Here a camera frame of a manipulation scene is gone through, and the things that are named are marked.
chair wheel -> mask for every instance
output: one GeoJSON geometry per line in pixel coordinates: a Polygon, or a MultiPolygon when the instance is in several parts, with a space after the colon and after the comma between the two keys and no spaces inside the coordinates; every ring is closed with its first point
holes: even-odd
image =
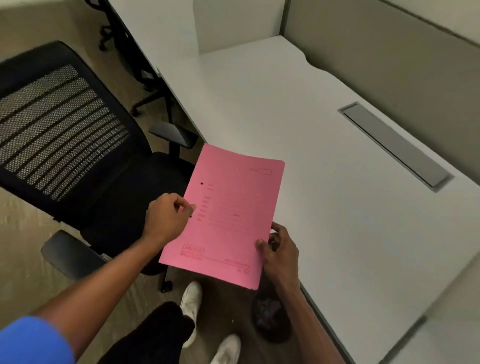
{"type": "Polygon", "coordinates": [[[133,108],[132,110],[130,110],[130,114],[132,114],[133,117],[137,117],[140,115],[140,111],[138,111],[137,108],[133,108]]]}
{"type": "Polygon", "coordinates": [[[160,288],[160,292],[167,293],[173,290],[173,283],[170,280],[166,280],[163,282],[162,287],[160,288]]]}

blue sleeve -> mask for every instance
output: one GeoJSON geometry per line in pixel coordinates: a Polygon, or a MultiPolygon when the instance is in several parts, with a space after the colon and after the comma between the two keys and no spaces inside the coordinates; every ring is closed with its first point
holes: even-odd
{"type": "Polygon", "coordinates": [[[74,364],[68,342],[48,322],[27,316],[0,331],[2,364],[74,364]]]}

shoe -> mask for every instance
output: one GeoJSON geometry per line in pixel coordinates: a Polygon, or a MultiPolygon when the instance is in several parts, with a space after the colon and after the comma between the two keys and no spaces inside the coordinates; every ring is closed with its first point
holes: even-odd
{"type": "Polygon", "coordinates": [[[185,316],[190,317],[195,323],[195,328],[189,339],[183,343],[184,348],[188,348],[197,337],[197,315],[202,304],[202,286],[193,281],[190,283],[181,298],[180,308],[185,316]]]}
{"type": "Polygon", "coordinates": [[[237,364],[240,357],[241,342],[238,335],[227,336],[216,352],[210,364],[237,364]]]}

black office chair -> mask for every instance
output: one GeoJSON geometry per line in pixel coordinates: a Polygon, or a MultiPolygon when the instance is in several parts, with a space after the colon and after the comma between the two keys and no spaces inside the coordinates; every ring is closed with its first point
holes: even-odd
{"type": "MultiPolygon", "coordinates": [[[[193,165],[177,152],[197,136],[167,122],[151,132],[172,154],[152,153],[135,120],[61,42],[0,63],[0,185],[91,245],[64,231],[45,244],[44,257],[67,276],[86,276],[104,263],[99,254],[114,257],[136,241],[150,201],[185,192],[193,165]]],[[[142,273],[165,273],[158,257],[142,273]]]]}
{"type": "Polygon", "coordinates": [[[162,78],[158,77],[147,58],[144,56],[129,30],[125,27],[122,20],[118,17],[115,10],[107,0],[99,0],[99,4],[107,15],[113,35],[115,48],[118,51],[120,61],[123,67],[138,82],[144,85],[144,89],[152,92],[151,95],[135,103],[130,110],[132,116],[139,116],[138,108],[149,104],[162,97],[165,98],[167,108],[168,122],[172,123],[172,93],[162,78]]]}
{"type": "MultiPolygon", "coordinates": [[[[94,3],[92,0],[85,0],[85,2],[93,9],[104,12],[102,5],[100,3],[94,3]]],[[[100,27],[100,41],[98,43],[98,48],[102,51],[107,50],[105,47],[105,43],[108,42],[110,39],[113,38],[113,34],[111,32],[112,27],[110,25],[102,25],[100,27]]]]}

pink folder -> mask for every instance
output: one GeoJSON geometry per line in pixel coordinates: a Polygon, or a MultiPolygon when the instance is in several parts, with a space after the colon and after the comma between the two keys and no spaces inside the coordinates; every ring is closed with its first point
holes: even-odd
{"type": "Polygon", "coordinates": [[[197,209],[160,263],[258,289],[255,241],[268,240],[284,167],[205,144],[185,192],[197,209]]]}

